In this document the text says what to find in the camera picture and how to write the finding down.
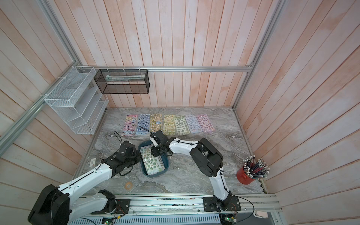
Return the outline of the teal plastic storage box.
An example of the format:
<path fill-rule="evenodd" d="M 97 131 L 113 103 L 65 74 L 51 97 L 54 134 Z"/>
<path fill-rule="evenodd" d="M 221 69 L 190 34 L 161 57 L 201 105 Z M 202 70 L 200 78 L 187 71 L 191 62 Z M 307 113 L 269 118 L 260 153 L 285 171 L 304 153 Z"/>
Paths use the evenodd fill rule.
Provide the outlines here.
<path fill-rule="evenodd" d="M 138 149 L 142 157 L 140 165 L 143 174 L 153 178 L 168 171 L 169 160 L 166 154 L 154 157 L 152 155 L 151 147 L 153 147 L 153 143 L 151 141 L 145 141 L 138 146 Z"/>

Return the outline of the green panda sticker sheet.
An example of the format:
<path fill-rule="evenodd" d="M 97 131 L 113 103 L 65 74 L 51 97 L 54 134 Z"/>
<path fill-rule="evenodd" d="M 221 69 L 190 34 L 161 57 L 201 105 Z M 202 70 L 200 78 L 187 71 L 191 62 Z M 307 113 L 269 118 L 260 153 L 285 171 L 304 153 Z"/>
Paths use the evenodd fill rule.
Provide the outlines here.
<path fill-rule="evenodd" d="M 163 133 L 166 136 L 175 136 L 176 125 L 175 125 L 174 118 L 175 118 L 175 115 L 171 115 L 171 114 L 164 115 Z"/>

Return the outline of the yellow animal sticker sheet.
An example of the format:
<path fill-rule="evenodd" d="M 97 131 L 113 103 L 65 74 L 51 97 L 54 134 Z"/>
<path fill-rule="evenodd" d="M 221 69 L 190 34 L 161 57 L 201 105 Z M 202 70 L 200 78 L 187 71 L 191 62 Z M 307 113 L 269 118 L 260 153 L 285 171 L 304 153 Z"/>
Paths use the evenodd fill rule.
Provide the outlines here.
<path fill-rule="evenodd" d="M 152 114 L 150 118 L 150 131 L 157 132 L 162 129 L 162 114 Z"/>

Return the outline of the white green sticker sheet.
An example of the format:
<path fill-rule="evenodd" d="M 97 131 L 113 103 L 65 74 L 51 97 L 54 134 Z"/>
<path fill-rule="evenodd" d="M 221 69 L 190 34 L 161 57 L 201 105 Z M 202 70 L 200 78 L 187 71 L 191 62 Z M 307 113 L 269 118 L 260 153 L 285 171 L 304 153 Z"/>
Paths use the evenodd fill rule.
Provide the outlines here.
<path fill-rule="evenodd" d="M 184 115 L 175 116 L 174 121 L 178 135 L 190 134 L 190 130 Z"/>

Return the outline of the blue penguin sticker sheet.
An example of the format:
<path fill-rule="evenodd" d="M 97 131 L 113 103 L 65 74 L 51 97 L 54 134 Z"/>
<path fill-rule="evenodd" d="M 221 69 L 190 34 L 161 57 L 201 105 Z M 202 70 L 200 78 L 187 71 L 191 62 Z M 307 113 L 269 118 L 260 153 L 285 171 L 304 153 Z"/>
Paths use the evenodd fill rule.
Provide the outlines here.
<path fill-rule="evenodd" d="M 150 114 L 140 114 L 137 122 L 135 135 L 144 136 L 149 134 Z"/>

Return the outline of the lilac gem sticker sheet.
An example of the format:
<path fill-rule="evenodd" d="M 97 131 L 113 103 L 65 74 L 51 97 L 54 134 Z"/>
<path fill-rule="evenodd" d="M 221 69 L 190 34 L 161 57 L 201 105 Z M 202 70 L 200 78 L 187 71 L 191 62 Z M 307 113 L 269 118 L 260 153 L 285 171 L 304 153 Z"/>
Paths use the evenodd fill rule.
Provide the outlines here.
<path fill-rule="evenodd" d="M 196 134 L 203 131 L 195 115 L 185 115 L 185 119 L 191 134 Z"/>

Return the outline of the pink character sticker sheet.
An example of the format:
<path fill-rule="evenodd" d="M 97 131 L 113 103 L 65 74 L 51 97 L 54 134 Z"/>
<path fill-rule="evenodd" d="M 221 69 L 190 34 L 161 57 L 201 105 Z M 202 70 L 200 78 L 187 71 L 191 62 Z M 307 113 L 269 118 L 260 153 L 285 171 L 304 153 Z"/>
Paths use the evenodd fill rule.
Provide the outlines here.
<path fill-rule="evenodd" d="M 204 133 L 210 133 L 215 130 L 207 114 L 199 114 L 196 117 Z"/>

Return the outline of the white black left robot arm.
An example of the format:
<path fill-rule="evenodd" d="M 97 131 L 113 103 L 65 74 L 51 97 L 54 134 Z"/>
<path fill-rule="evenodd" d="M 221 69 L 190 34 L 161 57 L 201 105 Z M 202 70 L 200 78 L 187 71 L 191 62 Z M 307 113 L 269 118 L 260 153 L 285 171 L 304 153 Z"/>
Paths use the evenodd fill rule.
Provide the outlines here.
<path fill-rule="evenodd" d="M 98 184 L 132 168 L 141 161 L 136 147 L 124 141 L 117 152 L 101 160 L 94 169 L 59 186 L 48 185 L 40 193 L 29 216 L 32 225 L 66 225 L 93 212 L 113 214 L 118 211 L 115 195 L 100 190 L 93 196 L 81 198 Z"/>

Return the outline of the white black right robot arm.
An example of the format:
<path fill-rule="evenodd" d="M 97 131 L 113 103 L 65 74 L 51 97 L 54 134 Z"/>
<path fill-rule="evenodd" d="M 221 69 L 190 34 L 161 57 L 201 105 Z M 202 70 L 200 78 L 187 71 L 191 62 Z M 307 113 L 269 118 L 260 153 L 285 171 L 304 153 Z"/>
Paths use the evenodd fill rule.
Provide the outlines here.
<path fill-rule="evenodd" d="M 190 156 L 199 170 L 209 177 L 213 187 L 213 196 L 204 197 L 205 212 L 240 211 L 239 198 L 228 188 L 223 171 L 222 154 L 205 138 L 199 141 L 184 141 L 176 137 L 168 138 L 161 130 L 151 133 L 153 143 L 151 154 L 155 157 L 166 154 Z"/>

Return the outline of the green cactus sticker sheet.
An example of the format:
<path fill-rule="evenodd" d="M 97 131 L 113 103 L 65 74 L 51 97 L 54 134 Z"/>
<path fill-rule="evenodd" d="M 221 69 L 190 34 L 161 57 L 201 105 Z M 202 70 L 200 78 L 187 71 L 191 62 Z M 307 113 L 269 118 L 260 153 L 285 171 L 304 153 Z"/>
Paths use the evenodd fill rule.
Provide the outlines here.
<path fill-rule="evenodd" d="M 162 157 L 154 157 L 151 154 L 151 147 L 153 145 L 147 145 L 140 148 L 140 153 L 142 155 L 142 161 L 145 167 L 145 170 L 148 175 L 155 175 L 165 171 L 165 165 L 163 163 Z"/>

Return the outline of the small white card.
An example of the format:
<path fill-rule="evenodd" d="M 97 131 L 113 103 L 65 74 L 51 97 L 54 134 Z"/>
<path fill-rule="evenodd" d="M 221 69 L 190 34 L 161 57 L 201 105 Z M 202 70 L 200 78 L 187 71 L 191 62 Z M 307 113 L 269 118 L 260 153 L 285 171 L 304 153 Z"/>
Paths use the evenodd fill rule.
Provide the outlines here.
<path fill-rule="evenodd" d="M 89 167 L 94 167 L 96 164 L 96 158 L 92 158 L 89 163 Z"/>

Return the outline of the red cup of pencils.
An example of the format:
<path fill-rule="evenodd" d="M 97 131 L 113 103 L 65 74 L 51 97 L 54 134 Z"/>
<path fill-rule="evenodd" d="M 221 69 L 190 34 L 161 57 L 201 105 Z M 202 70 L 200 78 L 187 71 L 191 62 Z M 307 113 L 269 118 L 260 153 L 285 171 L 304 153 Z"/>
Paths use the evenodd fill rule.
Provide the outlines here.
<path fill-rule="evenodd" d="M 237 172 L 236 177 L 243 185 L 248 185 L 255 180 L 267 178 L 270 168 L 262 159 L 256 159 L 255 155 L 243 160 L 242 168 Z"/>

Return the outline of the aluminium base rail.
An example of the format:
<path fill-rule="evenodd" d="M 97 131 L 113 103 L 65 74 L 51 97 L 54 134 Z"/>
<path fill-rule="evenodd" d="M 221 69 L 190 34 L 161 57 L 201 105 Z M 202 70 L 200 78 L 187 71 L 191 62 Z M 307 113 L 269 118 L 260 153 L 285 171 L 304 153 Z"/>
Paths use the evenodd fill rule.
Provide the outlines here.
<path fill-rule="evenodd" d="M 222 213 L 281 212 L 275 194 L 237 194 L 239 197 L 232 210 Z M 201 194 L 141 194 L 117 195 L 117 199 L 130 199 L 127 216 L 206 214 Z"/>

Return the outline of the aluminium frame bar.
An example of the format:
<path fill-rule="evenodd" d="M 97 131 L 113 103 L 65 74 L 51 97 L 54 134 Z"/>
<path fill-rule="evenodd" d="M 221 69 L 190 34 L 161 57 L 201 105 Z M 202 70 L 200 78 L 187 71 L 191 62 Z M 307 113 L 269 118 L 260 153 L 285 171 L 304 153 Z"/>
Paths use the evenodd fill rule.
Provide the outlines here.
<path fill-rule="evenodd" d="M 94 66 L 98 69 L 134 69 L 148 72 L 250 72 L 252 66 Z"/>

